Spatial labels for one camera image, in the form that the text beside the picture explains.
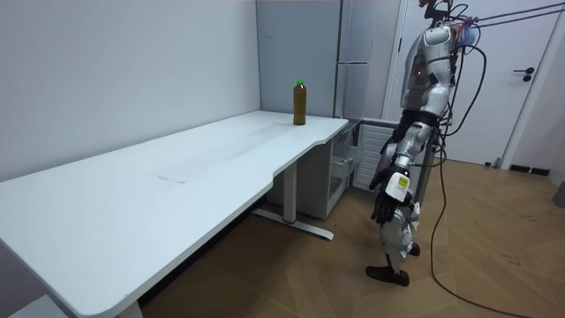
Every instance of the humanoid robot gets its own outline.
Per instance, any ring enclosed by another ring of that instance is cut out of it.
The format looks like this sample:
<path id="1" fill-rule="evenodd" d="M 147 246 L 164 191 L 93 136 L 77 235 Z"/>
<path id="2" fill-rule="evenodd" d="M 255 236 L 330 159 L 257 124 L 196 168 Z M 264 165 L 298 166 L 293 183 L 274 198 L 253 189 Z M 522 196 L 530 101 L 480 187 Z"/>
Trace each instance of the humanoid robot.
<path id="1" fill-rule="evenodd" d="M 380 225 L 380 241 L 387 255 L 385 267 L 369 266 L 366 274 L 374 279 L 408 286 L 408 274 L 400 270 L 407 254 L 420 255 L 412 242 L 411 227 L 418 226 L 419 203 L 413 201 L 410 189 L 410 167 L 448 108 L 451 88 L 455 85 L 457 32 L 461 23 L 444 22 L 433 8 L 435 1 L 420 0 L 428 5 L 426 18 L 432 26 L 411 47 L 406 61 L 403 98 L 404 109 L 399 126 L 381 150 L 381 158 L 370 185 L 376 188 L 372 219 Z"/>

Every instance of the desk leg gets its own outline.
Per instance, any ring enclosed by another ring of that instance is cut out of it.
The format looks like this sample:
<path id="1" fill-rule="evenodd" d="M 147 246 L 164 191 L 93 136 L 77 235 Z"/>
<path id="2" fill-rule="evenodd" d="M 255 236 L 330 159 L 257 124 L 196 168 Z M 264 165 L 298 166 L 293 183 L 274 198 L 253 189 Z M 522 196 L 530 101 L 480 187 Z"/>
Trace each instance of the desk leg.
<path id="1" fill-rule="evenodd" d="M 141 309 L 139 308 L 138 302 L 134 302 L 129 307 L 127 307 L 121 314 L 116 318 L 143 318 Z"/>
<path id="2" fill-rule="evenodd" d="M 321 228 L 302 223 L 297 221 L 297 163 L 294 162 L 284 171 L 284 212 L 283 216 L 275 213 L 265 211 L 263 209 L 256 209 L 253 213 L 257 216 L 263 216 L 278 223 L 283 223 L 293 228 L 307 231 L 315 234 L 322 239 L 332 240 L 334 233 L 323 230 Z"/>

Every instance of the yellow label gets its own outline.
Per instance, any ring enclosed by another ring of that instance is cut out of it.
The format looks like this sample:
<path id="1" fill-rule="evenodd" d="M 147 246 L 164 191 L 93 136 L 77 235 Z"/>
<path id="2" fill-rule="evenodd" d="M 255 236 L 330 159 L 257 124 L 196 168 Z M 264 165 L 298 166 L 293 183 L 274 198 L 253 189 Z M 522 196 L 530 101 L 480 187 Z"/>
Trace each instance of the yellow label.
<path id="1" fill-rule="evenodd" d="M 407 178 L 399 178 L 398 179 L 398 185 L 405 189 L 408 186 L 408 179 Z"/>

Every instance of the desk foot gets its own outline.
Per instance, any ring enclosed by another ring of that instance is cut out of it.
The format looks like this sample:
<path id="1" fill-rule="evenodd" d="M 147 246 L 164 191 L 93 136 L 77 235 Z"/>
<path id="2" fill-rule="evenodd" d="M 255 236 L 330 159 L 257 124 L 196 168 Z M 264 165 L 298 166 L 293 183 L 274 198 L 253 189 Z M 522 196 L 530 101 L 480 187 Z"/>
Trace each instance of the desk foot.
<path id="1" fill-rule="evenodd" d="M 266 217 L 267 219 L 277 221 L 278 223 L 282 223 L 282 224 L 291 226 L 293 228 L 296 228 L 296 229 L 299 229 L 299 230 L 302 230 L 302 231 L 307 231 L 309 233 L 312 233 L 314 235 L 319 236 L 322 239 L 326 239 L 326 240 L 334 239 L 334 233 L 332 233 L 330 231 L 326 231 L 326 230 L 323 230 L 321 228 L 318 228 L 318 227 L 315 227 L 315 226 L 312 226 L 312 225 L 309 225 L 309 224 L 306 224 L 306 223 L 302 223 L 302 222 L 299 222 L 299 221 L 295 221 L 294 223 L 286 223 L 286 222 L 284 222 L 284 219 L 283 219 L 282 216 L 279 216 L 279 215 L 272 213 L 272 212 L 265 211 L 264 209 L 258 208 L 256 210 L 254 210 L 253 213 L 256 216 L 263 216 L 263 217 Z"/>
<path id="2" fill-rule="evenodd" d="M 121 314 L 116 318 L 143 318 L 141 309 L 139 308 L 138 302 L 134 302 L 129 307 L 127 307 Z"/>

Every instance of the door handle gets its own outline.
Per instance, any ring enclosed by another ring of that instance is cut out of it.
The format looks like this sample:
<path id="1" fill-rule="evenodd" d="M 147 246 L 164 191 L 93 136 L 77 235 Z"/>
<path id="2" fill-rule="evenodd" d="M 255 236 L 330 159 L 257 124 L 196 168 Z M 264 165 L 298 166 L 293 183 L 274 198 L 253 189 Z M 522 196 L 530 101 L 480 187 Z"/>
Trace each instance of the door handle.
<path id="1" fill-rule="evenodd" d="M 536 71 L 533 67 L 528 67 L 525 70 L 514 70 L 514 72 L 525 72 L 526 74 L 533 74 Z"/>

